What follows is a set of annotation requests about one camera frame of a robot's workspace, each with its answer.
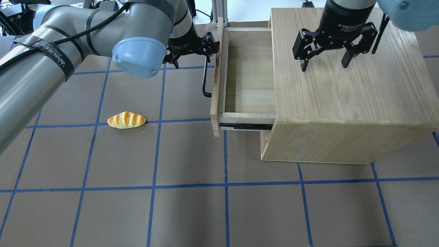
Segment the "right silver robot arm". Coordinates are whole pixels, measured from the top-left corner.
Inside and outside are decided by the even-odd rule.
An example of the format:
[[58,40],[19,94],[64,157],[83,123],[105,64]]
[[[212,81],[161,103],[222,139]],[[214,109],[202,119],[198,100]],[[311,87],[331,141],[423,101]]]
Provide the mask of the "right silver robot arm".
[[439,23],[438,1],[327,0],[318,28],[299,30],[292,53],[304,72],[314,56],[344,48],[347,68],[357,55],[376,53],[389,22],[404,31],[427,30]]

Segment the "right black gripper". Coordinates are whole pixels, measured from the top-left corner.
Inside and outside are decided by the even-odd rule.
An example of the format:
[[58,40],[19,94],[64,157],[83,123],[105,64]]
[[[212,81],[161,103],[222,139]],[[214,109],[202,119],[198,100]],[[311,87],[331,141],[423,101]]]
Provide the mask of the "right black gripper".
[[378,33],[373,22],[366,23],[373,8],[373,0],[327,0],[317,31],[299,30],[293,45],[292,53],[301,63],[301,71],[306,71],[312,57],[338,49],[337,41],[355,39],[360,33],[358,44],[345,45],[342,67],[347,68],[357,55],[368,53]]

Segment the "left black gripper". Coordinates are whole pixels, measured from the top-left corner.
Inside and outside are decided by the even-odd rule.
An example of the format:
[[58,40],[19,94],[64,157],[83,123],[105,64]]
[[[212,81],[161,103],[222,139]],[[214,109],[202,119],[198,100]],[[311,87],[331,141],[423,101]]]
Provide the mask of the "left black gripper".
[[163,64],[171,63],[176,68],[179,68],[178,58],[183,55],[198,54],[205,56],[212,56],[218,53],[215,38],[212,32],[207,32],[200,38],[196,32],[194,24],[189,30],[177,38],[169,38],[167,50],[169,54],[163,58]]

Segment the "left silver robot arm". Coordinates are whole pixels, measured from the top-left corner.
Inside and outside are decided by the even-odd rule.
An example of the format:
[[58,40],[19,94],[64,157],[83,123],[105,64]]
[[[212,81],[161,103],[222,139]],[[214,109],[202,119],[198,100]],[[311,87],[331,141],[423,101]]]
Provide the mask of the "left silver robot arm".
[[219,42],[197,35],[186,0],[127,0],[118,11],[41,7],[34,32],[1,59],[0,148],[13,142],[88,55],[111,57],[123,72],[155,76],[184,55],[210,57]]

